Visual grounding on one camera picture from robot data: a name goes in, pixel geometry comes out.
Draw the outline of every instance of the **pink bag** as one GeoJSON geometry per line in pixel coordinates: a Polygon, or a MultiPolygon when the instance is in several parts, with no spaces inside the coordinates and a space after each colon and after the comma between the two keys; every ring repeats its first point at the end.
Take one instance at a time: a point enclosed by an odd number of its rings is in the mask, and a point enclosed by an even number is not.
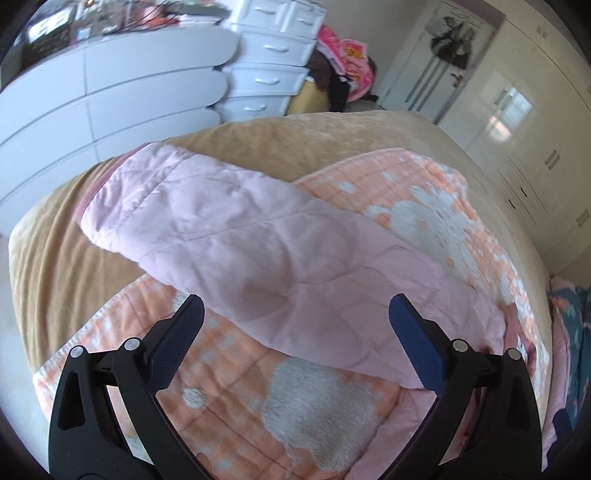
{"type": "Polygon", "coordinates": [[[349,38],[341,40],[326,25],[320,29],[316,48],[328,59],[335,72],[347,76],[352,84],[347,102],[360,99],[374,83],[367,47],[367,44],[349,38]]]}

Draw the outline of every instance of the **blue gripper pad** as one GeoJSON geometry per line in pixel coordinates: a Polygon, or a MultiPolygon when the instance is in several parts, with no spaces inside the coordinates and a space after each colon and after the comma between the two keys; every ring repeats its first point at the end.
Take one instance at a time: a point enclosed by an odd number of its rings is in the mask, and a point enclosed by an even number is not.
{"type": "Polygon", "coordinates": [[[421,383],[441,397],[446,386],[446,361],[424,328],[427,320],[403,294],[390,301],[388,317],[421,383]]]}
{"type": "Polygon", "coordinates": [[[162,323],[163,330],[167,330],[147,361],[148,391],[152,395],[168,388],[204,320],[203,301],[197,295],[189,295],[171,319],[154,325],[162,323]]]}

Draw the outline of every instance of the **mattress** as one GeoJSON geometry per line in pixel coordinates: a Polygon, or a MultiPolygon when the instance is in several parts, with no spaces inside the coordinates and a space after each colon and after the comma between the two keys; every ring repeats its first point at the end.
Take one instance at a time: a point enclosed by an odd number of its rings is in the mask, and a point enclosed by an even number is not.
{"type": "MultiPolygon", "coordinates": [[[[527,291],[538,330],[538,355],[548,365],[538,399],[540,417],[545,417],[551,371],[548,272],[509,205],[443,131],[408,112],[317,113],[226,124],[168,142],[285,181],[392,147],[458,170],[467,180],[470,203],[506,250],[527,291]]],[[[90,244],[73,220],[80,198],[114,161],[98,164],[56,189],[12,233],[9,263],[15,313],[32,371],[117,292],[143,275],[129,260],[90,244]]]]}

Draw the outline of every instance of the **door handle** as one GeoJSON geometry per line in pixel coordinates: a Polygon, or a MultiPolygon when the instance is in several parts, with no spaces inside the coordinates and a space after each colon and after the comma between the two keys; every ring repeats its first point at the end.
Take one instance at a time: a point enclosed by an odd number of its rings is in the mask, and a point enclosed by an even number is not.
{"type": "Polygon", "coordinates": [[[464,80],[464,75],[456,75],[455,73],[450,73],[450,75],[456,79],[456,81],[453,82],[453,87],[458,88],[464,80]]]}

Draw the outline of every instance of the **blue floral fabric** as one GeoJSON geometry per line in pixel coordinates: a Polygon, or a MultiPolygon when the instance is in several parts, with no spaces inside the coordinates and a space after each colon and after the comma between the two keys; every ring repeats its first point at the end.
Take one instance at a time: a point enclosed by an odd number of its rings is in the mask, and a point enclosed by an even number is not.
{"type": "Polygon", "coordinates": [[[562,288],[548,297],[570,338],[570,374],[566,411],[575,428],[591,378],[591,287],[562,288]]]}

